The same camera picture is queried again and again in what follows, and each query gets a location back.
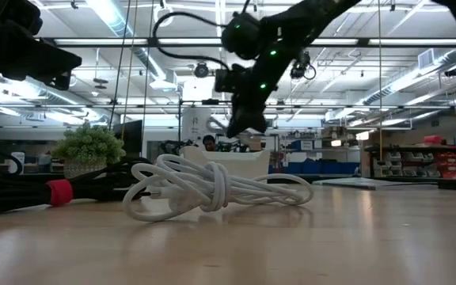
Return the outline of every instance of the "cable bundle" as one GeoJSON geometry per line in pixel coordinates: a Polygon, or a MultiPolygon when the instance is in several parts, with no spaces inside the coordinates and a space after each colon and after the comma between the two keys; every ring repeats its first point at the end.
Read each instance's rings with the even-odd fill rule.
{"type": "Polygon", "coordinates": [[[205,166],[184,158],[163,154],[157,165],[137,164],[131,168],[139,183],[131,187],[123,199],[123,209],[133,219],[158,222],[182,215],[196,207],[202,211],[217,211],[228,203],[254,205],[283,203],[296,206],[313,199],[313,187],[307,181],[289,174],[270,174],[253,180],[232,177],[223,165],[209,162],[205,166]],[[286,179],[305,186],[307,195],[295,190],[261,181],[286,179]],[[162,215],[146,215],[135,211],[131,201],[147,188],[151,199],[169,199],[171,212],[162,215]]]}
{"type": "MultiPolygon", "coordinates": [[[[0,155],[12,159],[17,163],[17,173],[21,171],[22,165],[16,158],[1,152],[0,155]]],[[[150,162],[145,158],[126,158],[93,173],[47,183],[23,181],[15,174],[0,171],[0,213],[43,204],[60,206],[73,199],[121,201],[127,190],[114,189],[129,188],[137,183],[131,168],[145,163],[150,162]]]]}

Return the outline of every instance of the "coiled cable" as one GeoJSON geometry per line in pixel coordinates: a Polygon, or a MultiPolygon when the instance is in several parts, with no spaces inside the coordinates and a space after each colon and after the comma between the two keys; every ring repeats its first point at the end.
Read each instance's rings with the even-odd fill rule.
{"type": "Polygon", "coordinates": [[[283,203],[297,206],[313,199],[311,184],[290,174],[269,174],[252,180],[233,177],[221,164],[209,162],[197,165],[185,158],[171,154],[158,157],[156,165],[136,164],[131,173],[139,183],[131,187],[123,199],[124,212],[143,222],[159,222],[175,218],[196,207],[202,211],[218,211],[229,203],[254,205],[283,203]],[[148,177],[142,172],[152,173],[148,177]],[[269,179],[285,179],[305,186],[306,195],[276,184],[267,184],[269,179]],[[151,199],[168,199],[171,212],[159,215],[137,212],[131,201],[144,188],[151,199]]]}

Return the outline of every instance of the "ductwork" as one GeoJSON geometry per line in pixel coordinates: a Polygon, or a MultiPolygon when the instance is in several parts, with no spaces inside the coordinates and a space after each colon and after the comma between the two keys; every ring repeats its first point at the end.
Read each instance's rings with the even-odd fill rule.
{"type": "MultiPolygon", "coordinates": [[[[123,10],[116,0],[85,0],[100,19],[112,30],[114,35],[131,39],[135,36],[131,25],[126,22],[123,10]]],[[[131,51],[136,58],[142,62],[143,66],[149,71],[152,78],[156,81],[165,81],[167,74],[149,56],[143,47],[132,47],[131,51]]]]}
{"type": "MultiPolygon", "coordinates": [[[[395,94],[417,82],[429,78],[433,74],[441,73],[456,67],[456,49],[447,52],[440,52],[433,49],[427,52],[434,55],[430,58],[430,64],[426,66],[421,66],[421,63],[414,64],[403,72],[393,76],[381,90],[379,89],[379,86],[376,86],[367,91],[367,95],[356,102],[355,105],[371,105],[383,97],[395,94]]],[[[354,111],[355,107],[331,111],[331,114],[327,117],[340,119],[340,117],[348,116],[354,111]]]]}

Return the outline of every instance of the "ceiling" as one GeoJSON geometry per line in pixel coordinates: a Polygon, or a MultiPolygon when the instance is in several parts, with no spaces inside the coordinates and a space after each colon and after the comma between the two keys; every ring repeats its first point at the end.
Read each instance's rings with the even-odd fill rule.
{"type": "MultiPolygon", "coordinates": [[[[70,7],[70,0],[31,0],[42,10],[44,26],[38,36],[47,38],[86,38],[114,37],[111,29],[101,17],[84,1],[76,1],[78,9],[70,7]]],[[[243,0],[168,0],[167,6],[174,11],[186,11],[205,17],[220,24],[226,24],[235,10],[241,10],[243,0]]],[[[254,0],[248,9],[253,16],[262,18],[285,10],[298,1],[290,0],[254,0]]],[[[395,0],[396,10],[390,11],[390,0],[381,0],[381,17],[378,16],[378,1],[363,0],[354,9],[349,10],[321,34],[321,37],[360,38],[397,37],[397,38],[456,38],[456,21],[449,10],[434,2],[419,0],[395,0]]],[[[136,0],[123,0],[118,3],[123,15],[129,8],[129,23],[135,25],[135,35],[150,37],[154,26],[151,6],[159,6],[159,1],[139,0],[139,8],[135,8],[136,0]]],[[[217,37],[219,31],[215,27],[187,17],[175,17],[170,25],[160,27],[159,37],[217,37]]],[[[142,104],[147,97],[147,104],[174,104],[178,102],[176,92],[164,92],[149,87],[152,79],[146,76],[146,68],[142,62],[132,56],[129,48],[102,47],[97,49],[76,47],[65,48],[83,59],[82,65],[74,70],[77,83],[70,88],[72,93],[96,104],[106,104],[115,96],[120,103],[142,104]],[[118,67],[121,66],[118,79],[118,67]],[[94,86],[94,78],[108,80],[107,89],[98,90],[94,86]]],[[[220,51],[218,47],[168,47],[171,51],[182,55],[208,55],[223,60],[229,65],[239,63],[250,66],[251,62],[243,62],[235,55],[220,51]]],[[[312,81],[292,81],[288,73],[281,78],[279,90],[269,98],[270,102],[285,100],[286,104],[354,104],[369,89],[377,88],[391,80],[396,74],[409,69],[417,63],[417,56],[426,48],[326,48],[312,47],[308,49],[315,59],[313,65],[317,76],[312,81]]],[[[195,80],[192,68],[195,60],[172,59],[161,54],[155,48],[148,51],[150,57],[164,70],[175,70],[179,82],[195,80]]],[[[207,64],[211,69],[218,68],[217,63],[207,64]]],[[[439,76],[431,76],[415,85],[400,90],[408,94],[399,99],[395,97],[392,104],[405,104],[409,98],[424,95],[439,88],[439,76]]],[[[221,99],[223,94],[214,93],[213,97],[221,99]]],[[[325,114],[327,109],[308,109],[302,114],[325,114]]],[[[142,113],[142,109],[128,109],[128,113],[142,113]]],[[[147,113],[175,113],[176,106],[170,108],[153,108],[147,113]]]]}

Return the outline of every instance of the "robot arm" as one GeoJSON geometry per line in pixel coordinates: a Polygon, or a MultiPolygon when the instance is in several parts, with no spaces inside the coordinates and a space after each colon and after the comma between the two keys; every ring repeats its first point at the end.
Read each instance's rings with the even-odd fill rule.
{"type": "MultiPolygon", "coordinates": [[[[265,132],[265,101],[284,71],[309,64],[303,51],[328,24],[360,0],[304,0],[287,11],[260,21],[247,13],[234,14],[222,33],[222,45],[241,59],[256,59],[250,68],[237,64],[217,70],[215,90],[232,93],[233,115],[226,135],[231,138],[251,127],[265,132]]],[[[436,0],[448,6],[456,18],[456,0],[436,0]]]]}

